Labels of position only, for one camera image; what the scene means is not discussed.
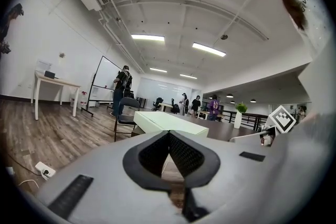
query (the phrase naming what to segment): green plant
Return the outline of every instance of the green plant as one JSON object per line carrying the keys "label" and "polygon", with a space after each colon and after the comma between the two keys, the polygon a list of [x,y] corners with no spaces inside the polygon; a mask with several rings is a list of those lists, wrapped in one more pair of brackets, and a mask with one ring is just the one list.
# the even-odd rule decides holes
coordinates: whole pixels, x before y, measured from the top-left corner
{"label": "green plant", "polygon": [[238,110],[240,113],[245,113],[247,111],[247,106],[244,103],[239,103],[236,105],[236,110]]}

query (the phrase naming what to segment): white shirt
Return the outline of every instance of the white shirt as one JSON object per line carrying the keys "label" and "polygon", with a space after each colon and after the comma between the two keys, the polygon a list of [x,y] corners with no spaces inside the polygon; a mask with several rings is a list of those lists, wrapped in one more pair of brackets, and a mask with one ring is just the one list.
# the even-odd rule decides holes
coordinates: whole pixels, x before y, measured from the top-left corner
{"label": "white shirt", "polygon": [[328,41],[333,38],[334,25],[323,0],[298,0],[306,17],[307,25],[304,31],[294,26],[300,33],[304,44],[308,47],[310,56],[314,59]]}

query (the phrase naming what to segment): jeans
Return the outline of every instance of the jeans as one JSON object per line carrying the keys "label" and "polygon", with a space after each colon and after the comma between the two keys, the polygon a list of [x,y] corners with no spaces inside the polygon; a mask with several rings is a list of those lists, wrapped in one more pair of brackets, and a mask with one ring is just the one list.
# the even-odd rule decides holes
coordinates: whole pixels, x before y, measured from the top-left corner
{"label": "jeans", "polygon": [[113,116],[117,116],[117,112],[119,110],[119,115],[122,114],[122,111],[124,109],[124,106],[121,105],[119,106],[119,103],[120,103],[120,100],[123,99],[124,97],[124,94],[123,94],[123,91],[121,89],[116,89],[114,91],[114,94],[113,94],[113,112],[112,112],[112,115]]}
{"label": "jeans", "polygon": [[212,114],[208,116],[208,121],[216,121],[217,115]]}

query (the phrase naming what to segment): black cable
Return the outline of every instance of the black cable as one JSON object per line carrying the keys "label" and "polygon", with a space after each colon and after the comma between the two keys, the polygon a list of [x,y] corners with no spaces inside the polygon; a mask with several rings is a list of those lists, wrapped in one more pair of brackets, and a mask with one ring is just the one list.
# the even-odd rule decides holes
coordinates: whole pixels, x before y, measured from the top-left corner
{"label": "black cable", "polygon": [[26,169],[27,171],[31,172],[32,174],[36,175],[36,176],[41,176],[41,174],[36,174],[33,171],[29,170],[27,167],[23,166],[21,163],[19,163],[16,159],[14,159],[12,156],[10,156],[8,153],[7,155],[14,161],[16,162],[19,166],[21,166],[22,168]]}

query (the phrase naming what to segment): white planter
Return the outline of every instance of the white planter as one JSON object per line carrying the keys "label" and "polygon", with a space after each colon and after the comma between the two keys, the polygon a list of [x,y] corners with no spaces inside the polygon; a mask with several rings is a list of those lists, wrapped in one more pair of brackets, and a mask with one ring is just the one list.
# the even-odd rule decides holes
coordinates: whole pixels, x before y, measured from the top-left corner
{"label": "white planter", "polygon": [[242,114],[240,112],[237,111],[237,115],[236,115],[236,118],[235,118],[235,128],[236,129],[239,129],[240,128],[240,125],[241,125],[241,120],[242,120]]}

